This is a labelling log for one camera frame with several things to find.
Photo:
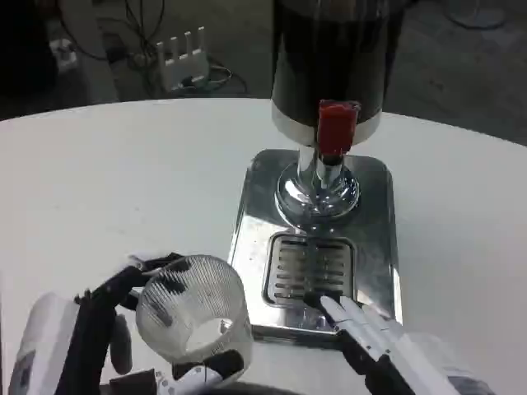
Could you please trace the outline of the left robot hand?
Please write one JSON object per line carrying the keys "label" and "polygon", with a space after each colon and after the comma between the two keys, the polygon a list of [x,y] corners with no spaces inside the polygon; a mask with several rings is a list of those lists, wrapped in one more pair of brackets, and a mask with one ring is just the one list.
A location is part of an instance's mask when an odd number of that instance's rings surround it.
{"label": "left robot hand", "polygon": [[250,366],[253,337],[236,270],[210,255],[134,258],[94,290],[33,305],[11,394],[202,394]]}

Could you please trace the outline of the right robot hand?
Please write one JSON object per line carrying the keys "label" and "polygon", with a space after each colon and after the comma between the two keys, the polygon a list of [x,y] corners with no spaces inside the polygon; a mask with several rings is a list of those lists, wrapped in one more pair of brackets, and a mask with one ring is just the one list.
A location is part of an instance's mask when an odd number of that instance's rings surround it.
{"label": "right robot hand", "polygon": [[414,343],[394,335],[373,308],[334,292],[307,292],[337,334],[339,350],[372,394],[457,394],[459,391]]}

